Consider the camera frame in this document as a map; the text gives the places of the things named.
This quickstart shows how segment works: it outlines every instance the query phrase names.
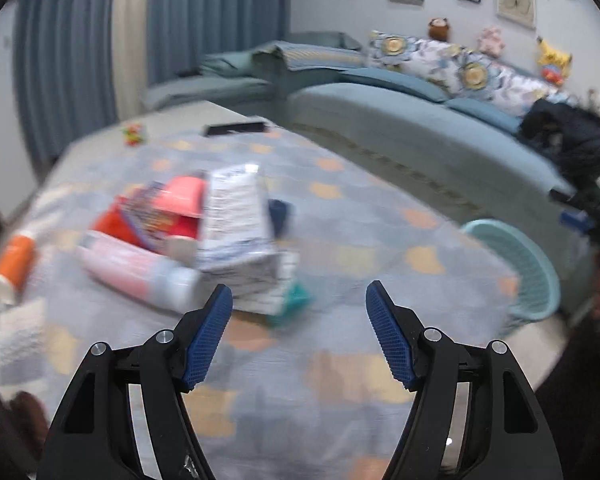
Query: pikachu plush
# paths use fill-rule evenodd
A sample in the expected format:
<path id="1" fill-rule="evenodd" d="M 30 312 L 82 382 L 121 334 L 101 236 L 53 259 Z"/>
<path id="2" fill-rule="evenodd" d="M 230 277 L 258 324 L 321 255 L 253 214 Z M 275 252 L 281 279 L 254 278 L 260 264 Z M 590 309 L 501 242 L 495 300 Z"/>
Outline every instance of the pikachu plush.
<path id="1" fill-rule="evenodd" d="M 549 83 L 562 86 L 564 80 L 571 73 L 573 54 L 567 54 L 566 52 L 550 47 L 543 38 L 538 38 L 538 45 L 540 47 L 538 65 L 542 67 L 542 77 Z"/>

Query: sofa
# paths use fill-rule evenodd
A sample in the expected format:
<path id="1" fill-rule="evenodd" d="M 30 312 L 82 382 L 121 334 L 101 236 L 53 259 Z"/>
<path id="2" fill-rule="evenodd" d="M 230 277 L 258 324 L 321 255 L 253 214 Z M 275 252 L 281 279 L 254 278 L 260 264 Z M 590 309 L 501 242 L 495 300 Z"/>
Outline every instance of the sofa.
<path id="1" fill-rule="evenodd" d="M 432 40 L 380 35 L 366 66 L 291 95 L 292 129 L 424 175 L 519 228 L 549 256 L 563 282 L 563 307 L 573 312 L 590 291 L 590 251 L 586 239 L 560 225 L 562 208 L 548 199 L 552 188 L 573 189 L 515 133 L 538 98 L 577 99 L 482 54 Z"/>
<path id="2" fill-rule="evenodd" d="M 341 70 L 364 63 L 362 45 L 343 32 L 299 32 L 242 52 L 205 56 L 199 67 L 149 88 L 146 111 L 211 101 L 229 110 L 286 123 L 286 98 L 334 82 Z"/>

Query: teal plastic basket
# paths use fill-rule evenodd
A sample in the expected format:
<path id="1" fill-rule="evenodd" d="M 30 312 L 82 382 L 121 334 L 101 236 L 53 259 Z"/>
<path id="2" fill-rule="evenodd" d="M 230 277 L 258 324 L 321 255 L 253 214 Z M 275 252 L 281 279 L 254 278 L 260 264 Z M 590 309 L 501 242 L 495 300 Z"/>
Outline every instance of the teal plastic basket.
<path id="1" fill-rule="evenodd" d="M 480 240 L 518 273 L 518 302 L 509 309 L 513 317 L 539 321 L 558 310 L 558 275 L 542 249 L 525 234 L 497 220 L 475 220 L 462 226 L 462 231 Z"/>

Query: white wall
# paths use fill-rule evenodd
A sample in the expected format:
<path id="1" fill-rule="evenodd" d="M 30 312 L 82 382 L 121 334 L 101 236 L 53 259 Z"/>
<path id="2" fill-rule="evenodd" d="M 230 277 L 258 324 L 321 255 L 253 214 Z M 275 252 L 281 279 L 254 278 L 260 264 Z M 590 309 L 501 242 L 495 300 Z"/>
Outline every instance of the white wall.
<path id="1" fill-rule="evenodd" d="M 537 29 L 496 16 L 496 0 L 424 0 L 421 6 L 390 0 L 291 0 L 292 32 L 341 30 L 366 44 L 371 30 L 427 37 L 432 18 L 448 18 L 450 41 L 477 46 L 484 27 L 502 29 L 502 59 L 537 73 L 536 37 L 573 53 L 573 72 L 565 88 L 578 95 L 600 90 L 600 12 L 592 0 L 536 0 Z"/>
<path id="2" fill-rule="evenodd" d="M 9 221 L 38 186 L 22 139 L 13 87 L 13 26 L 17 2 L 0 11 L 0 216 Z"/>

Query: pink pig plush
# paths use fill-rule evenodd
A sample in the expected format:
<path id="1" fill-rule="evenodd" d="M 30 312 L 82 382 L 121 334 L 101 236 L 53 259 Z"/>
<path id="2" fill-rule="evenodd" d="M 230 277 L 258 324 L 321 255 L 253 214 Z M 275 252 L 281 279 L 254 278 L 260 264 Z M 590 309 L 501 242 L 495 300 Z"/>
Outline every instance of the pink pig plush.
<path id="1" fill-rule="evenodd" d="M 500 32 L 497 27 L 485 28 L 478 38 L 478 50 L 491 57 L 500 57 L 502 49 L 506 46 L 500 37 Z"/>

